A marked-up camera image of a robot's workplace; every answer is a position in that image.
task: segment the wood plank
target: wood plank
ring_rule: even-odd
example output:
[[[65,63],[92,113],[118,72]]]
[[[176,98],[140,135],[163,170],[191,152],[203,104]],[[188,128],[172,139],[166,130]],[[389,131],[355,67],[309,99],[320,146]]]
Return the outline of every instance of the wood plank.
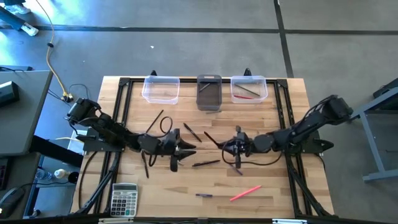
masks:
[[[104,77],[98,103],[103,112],[113,113],[114,101],[120,77]],[[287,79],[294,118],[298,121],[309,109],[304,80]],[[289,181],[285,160],[271,166],[243,164],[243,176],[237,174],[224,162],[205,167],[192,168],[196,162],[221,159],[221,151],[203,134],[212,135],[217,141],[225,141],[234,136],[235,126],[240,125],[249,137],[279,129],[279,118],[276,112],[274,89],[269,86],[269,96],[257,105],[234,104],[231,102],[229,85],[223,84],[222,112],[206,114],[197,110],[196,84],[181,83],[179,101],[176,105],[159,105],[146,102],[141,96],[142,84],[135,83],[132,89],[127,128],[134,132],[144,132],[161,110],[163,116],[173,118],[173,128],[180,128],[182,138],[197,146],[197,153],[182,161],[178,172],[169,169],[169,158],[158,157],[154,167],[149,168],[150,179],[146,178],[141,157],[126,150],[121,158],[118,182],[133,182],[139,185],[138,217],[215,217],[215,218],[272,218],[294,216],[290,197]],[[286,104],[281,92],[284,114]],[[124,109],[124,98],[119,110],[118,121]],[[187,123],[203,140],[198,142],[184,127]],[[169,126],[164,121],[164,129]],[[161,134],[160,120],[152,127],[151,134]],[[82,188],[84,203],[98,185],[104,153],[99,152],[88,166]],[[279,156],[278,152],[255,154],[242,157],[243,161],[270,162]],[[229,154],[226,160],[232,161]],[[82,170],[87,162],[85,156]],[[319,158],[303,155],[305,175],[308,187],[325,209],[333,213],[325,172]],[[262,185],[262,188],[234,202],[229,199],[251,187]],[[78,210],[77,192],[73,197],[72,212]],[[196,197],[196,193],[213,194],[213,198]],[[106,206],[108,189],[104,191],[101,209]],[[302,193],[298,190],[300,208],[303,210]]]

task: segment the gray floor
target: gray floor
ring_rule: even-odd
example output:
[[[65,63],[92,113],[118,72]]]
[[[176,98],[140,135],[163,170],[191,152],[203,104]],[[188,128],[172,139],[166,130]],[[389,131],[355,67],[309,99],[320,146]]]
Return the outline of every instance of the gray floor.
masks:
[[[58,25],[278,28],[272,0],[40,2]],[[28,5],[34,14],[24,16],[26,19],[33,24],[48,24],[35,1],[28,1]],[[398,30],[397,1],[280,0],[280,5],[286,29]],[[29,37],[0,29],[0,52],[6,52],[0,54],[0,64],[47,69],[49,38],[49,31]],[[104,75],[148,75],[155,69],[161,75],[231,76],[250,67],[256,75],[287,76],[279,34],[57,31],[55,43],[51,61],[66,86],[84,83],[94,100]],[[294,76],[305,79],[311,105],[330,94],[339,94],[355,108],[397,77],[397,35],[289,34],[287,44]],[[55,80],[51,89],[61,94]],[[72,93],[85,96],[78,86]],[[63,120],[67,111],[68,106],[47,97],[37,134],[49,139],[70,136],[71,129]],[[320,134],[335,143],[325,153],[325,162],[336,214],[396,223],[398,180],[370,184],[362,181],[363,175],[376,171],[376,165],[361,123],[325,126]]]

